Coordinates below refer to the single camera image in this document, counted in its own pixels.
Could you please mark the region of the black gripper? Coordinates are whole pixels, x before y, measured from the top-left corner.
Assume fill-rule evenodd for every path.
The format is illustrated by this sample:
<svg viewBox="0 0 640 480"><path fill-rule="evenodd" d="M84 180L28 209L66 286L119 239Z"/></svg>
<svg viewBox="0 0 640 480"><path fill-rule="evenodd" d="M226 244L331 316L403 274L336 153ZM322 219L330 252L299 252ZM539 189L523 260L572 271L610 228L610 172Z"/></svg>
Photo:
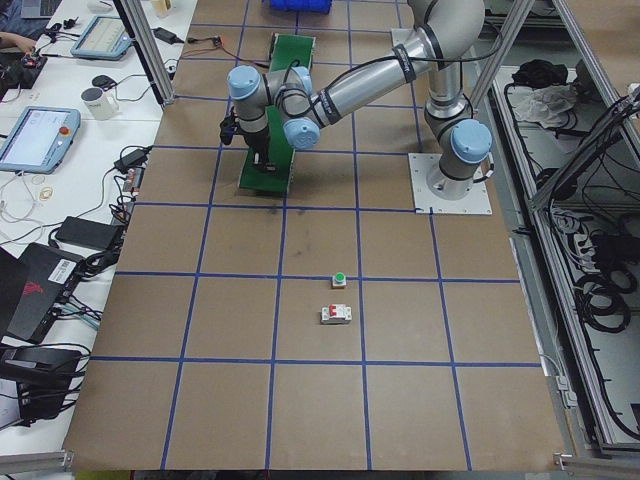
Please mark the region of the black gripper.
<svg viewBox="0 0 640 480"><path fill-rule="evenodd" d="M240 125L235 114L231 113L220 122L219 127L220 140L224 145L230 145L233 137L240 135L243 137L246 145L254 152L254 163L269 162L271 135L268 125L260 131L249 132Z"/></svg>

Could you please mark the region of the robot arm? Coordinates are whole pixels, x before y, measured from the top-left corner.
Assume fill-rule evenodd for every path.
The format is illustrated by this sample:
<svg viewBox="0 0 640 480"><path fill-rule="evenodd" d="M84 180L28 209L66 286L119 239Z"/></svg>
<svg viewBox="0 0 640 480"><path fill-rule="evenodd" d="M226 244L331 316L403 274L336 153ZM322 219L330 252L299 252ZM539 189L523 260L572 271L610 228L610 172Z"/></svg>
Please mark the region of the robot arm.
<svg viewBox="0 0 640 480"><path fill-rule="evenodd" d="M342 73L318 91L312 89L309 70L297 62L265 74L249 65L233 68L227 76L233 108L220 124L222 143L228 145L234 136L242 136L254 152L257 169L273 172L267 108L278 110L288 144L309 150L318 142L321 129L428 75L425 119L443 151L440 169L452 179L471 178L470 173L454 171L456 162L471 166L477 162L453 139L457 125L468 125L472 117L460 79L461 62L483 28L484 4L449 0L412 1L409 6L414 25L404 42Z"/></svg>

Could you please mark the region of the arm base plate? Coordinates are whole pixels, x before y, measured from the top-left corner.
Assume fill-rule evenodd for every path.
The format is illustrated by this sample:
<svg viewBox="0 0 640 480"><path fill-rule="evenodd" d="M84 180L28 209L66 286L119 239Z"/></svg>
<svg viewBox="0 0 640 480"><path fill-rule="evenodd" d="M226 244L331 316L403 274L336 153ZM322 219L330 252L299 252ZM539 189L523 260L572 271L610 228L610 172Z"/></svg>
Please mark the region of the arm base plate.
<svg viewBox="0 0 640 480"><path fill-rule="evenodd" d="M409 172L414 211L418 214L491 215L484 172L477 167L473 179L462 181L446 177L439 169L440 154L409 153Z"/></svg>

